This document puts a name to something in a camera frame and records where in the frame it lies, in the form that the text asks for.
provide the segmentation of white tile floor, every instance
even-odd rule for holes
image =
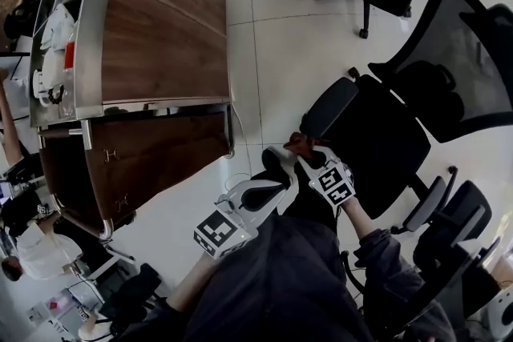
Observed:
[[[486,6],[513,0],[482,0]],[[319,94],[356,66],[367,73],[368,62],[382,62],[406,41],[427,0],[413,1],[413,18],[403,20],[372,9],[370,36],[355,35],[362,24],[360,0],[228,0],[228,48],[232,92],[244,125],[236,127],[236,156],[220,159],[189,180],[173,187],[138,211],[133,224],[115,233],[115,246],[150,263],[168,285],[180,281],[200,254],[192,241],[192,228],[212,210],[230,175],[261,170],[262,147],[281,147],[295,131],[303,113]],[[451,143],[434,140],[420,169],[429,183],[436,175],[447,177],[451,164],[460,168],[456,187],[474,181],[488,198],[493,220],[483,233],[483,244],[496,235],[513,238],[513,127],[468,135]],[[247,178],[235,175],[228,185]],[[294,189],[280,206],[285,208]],[[416,201],[409,191],[377,223],[389,227],[401,222]],[[349,222],[340,218],[341,248],[353,251],[357,238]],[[401,237],[410,258],[416,235]]]

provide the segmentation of white shirt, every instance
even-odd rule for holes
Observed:
[[[63,267],[82,254],[75,241],[53,231],[45,235],[35,222],[18,237],[16,248],[23,271],[35,280],[62,275]]]

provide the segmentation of chair wheel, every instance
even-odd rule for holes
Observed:
[[[359,78],[359,77],[360,77],[360,72],[358,71],[358,69],[357,69],[356,67],[351,67],[351,68],[348,70],[347,74],[348,74],[351,78],[354,78],[355,80],[356,80],[357,78]]]

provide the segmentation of mesh chair back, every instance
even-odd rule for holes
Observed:
[[[513,13],[429,0],[403,48],[369,64],[440,142],[513,124]]]

